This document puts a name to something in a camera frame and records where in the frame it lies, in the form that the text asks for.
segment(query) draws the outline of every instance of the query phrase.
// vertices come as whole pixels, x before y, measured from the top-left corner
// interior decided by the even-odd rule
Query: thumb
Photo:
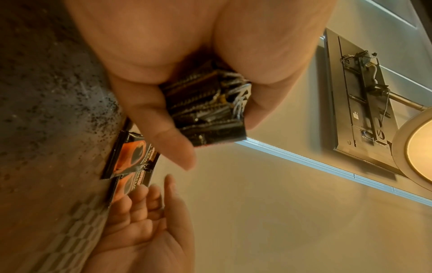
[[[186,203],[177,192],[172,175],[165,177],[166,228],[185,253],[194,253],[194,229]]]

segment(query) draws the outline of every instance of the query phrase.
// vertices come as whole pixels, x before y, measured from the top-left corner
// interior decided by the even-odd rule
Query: skin
[[[247,129],[285,98],[312,58],[336,0],[65,0],[120,105],[156,149],[186,170],[192,144],[158,85],[216,54],[252,81]]]
[[[246,128],[285,98],[315,53],[337,0],[64,0],[107,70],[128,117],[186,170],[192,144],[174,126],[158,85],[217,55],[252,82]],[[185,203],[165,180],[113,204],[85,273],[190,273],[194,237]]]

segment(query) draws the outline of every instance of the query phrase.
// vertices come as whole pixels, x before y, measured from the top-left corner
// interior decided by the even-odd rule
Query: beige wall
[[[363,0],[340,0],[329,27],[378,51],[390,69],[432,86],[431,61],[413,30]],[[393,44],[401,40],[400,47]],[[432,105],[425,89],[383,73],[393,91]],[[249,136],[432,198],[407,179],[334,152],[328,105],[318,47],[295,89]],[[414,114],[394,107],[400,124]],[[179,181],[195,226],[197,273],[432,272],[431,207],[238,144],[197,154],[190,172],[162,157],[152,178],[162,185],[172,173]]]

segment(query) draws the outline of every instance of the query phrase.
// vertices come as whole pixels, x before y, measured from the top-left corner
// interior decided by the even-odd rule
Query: stack of packets
[[[112,179],[110,204],[138,185],[148,186],[160,156],[135,125],[129,127],[119,133],[102,175],[102,179]]]

